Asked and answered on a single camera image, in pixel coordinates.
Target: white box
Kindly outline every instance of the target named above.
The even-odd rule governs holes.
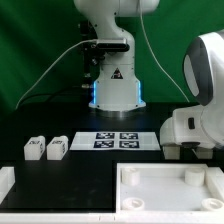
[[[68,151],[68,138],[66,136],[55,137],[47,146],[48,160],[62,160]]]
[[[45,151],[45,138],[32,137],[24,146],[25,160],[40,160]]]

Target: white block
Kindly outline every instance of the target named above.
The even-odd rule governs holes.
[[[122,169],[122,183],[129,186],[136,186],[140,183],[140,170],[133,167]]]
[[[163,146],[165,159],[180,159],[180,146]]]
[[[201,187],[205,182],[205,170],[202,168],[188,168],[185,171],[185,183],[193,187]]]
[[[45,151],[45,137],[32,137],[24,146],[25,160],[39,160]]]
[[[0,204],[15,183],[14,167],[3,167],[0,170]]]
[[[62,160],[68,151],[68,138],[66,136],[55,137],[47,146],[48,160]]]

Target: warning label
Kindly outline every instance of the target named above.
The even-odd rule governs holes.
[[[112,75],[111,79],[123,79],[123,76],[121,75],[120,70],[117,68]]]

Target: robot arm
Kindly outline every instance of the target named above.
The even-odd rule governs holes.
[[[154,11],[159,4],[159,0],[141,1],[143,13]],[[100,75],[94,83],[90,108],[103,112],[105,116],[123,117],[126,112],[144,107],[140,82],[134,73],[134,38],[115,22],[116,16],[138,16],[139,0],[74,0],[74,3],[94,27],[98,46],[108,48],[100,63]],[[115,42],[121,47],[129,47],[126,52],[117,49],[117,53],[110,54]]]
[[[224,32],[197,37],[187,50],[183,68],[200,105],[173,112],[161,127],[161,145],[224,146]]]

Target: white plastic part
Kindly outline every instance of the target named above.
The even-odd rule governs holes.
[[[68,138],[66,136],[54,137],[47,146],[48,160],[62,160],[68,151]]]
[[[224,212],[224,203],[215,198],[207,198],[201,202],[201,211]]]
[[[213,142],[203,131],[201,116],[204,107],[194,106],[173,111],[173,117],[165,121],[160,129],[161,145],[182,145],[183,142],[198,142],[198,147],[212,149]],[[189,119],[194,120],[194,129],[189,127]]]
[[[206,171],[205,183],[212,197],[224,202],[224,173],[220,168],[209,168]]]
[[[121,205],[122,210],[143,211],[145,202],[141,198],[126,198]]]
[[[201,187],[205,182],[205,170],[202,168],[188,168],[185,171],[185,183],[193,187]]]
[[[140,183],[140,170],[134,167],[122,169],[122,183],[129,186],[136,186]]]
[[[137,186],[133,187],[123,184],[121,175],[125,167],[133,167],[141,171],[141,182]],[[171,215],[174,213],[177,215],[177,213],[181,212],[182,214],[191,213],[192,216],[195,216],[197,212],[200,212],[201,202],[204,199],[214,197],[221,200],[220,196],[224,196],[224,185],[216,189],[216,196],[219,194],[219,197],[216,197],[210,190],[214,190],[214,187],[209,187],[207,182],[198,187],[186,184],[184,181],[185,172],[189,168],[202,169],[206,174],[213,169],[205,164],[118,164],[116,189],[117,214],[125,213],[122,209],[122,202],[126,198],[141,198],[144,200],[145,209],[143,212],[140,212],[141,215],[157,211],[161,215]],[[217,175],[219,184],[224,181],[224,174],[221,170],[219,171],[223,176],[218,175],[218,172],[211,174],[212,180],[210,180],[210,185],[217,185],[215,183]]]
[[[199,94],[198,85],[193,72],[190,57],[187,55],[184,59],[184,73],[186,77],[187,84],[194,96]]]
[[[156,10],[160,0],[141,0],[142,13],[150,13]],[[139,0],[120,0],[120,17],[134,17],[140,15]]]
[[[213,158],[213,149],[205,149],[198,147],[193,150],[198,159],[212,159]]]
[[[212,101],[205,106],[201,123],[204,132],[220,146],[224,146],[224,39],[218,33],[200,36],[208,52],[212,84],[214,88]]]
[[[14,167],[3,167],[0,170],[0,204],[15,183]]]
[[[32,137],[24,146],[25,160],[39,160],[45,151],[45,137]]]
[[[177,145],[163,146],[163,153],[164,153],[165,159],[179,160],[180,146],[177,146]]]

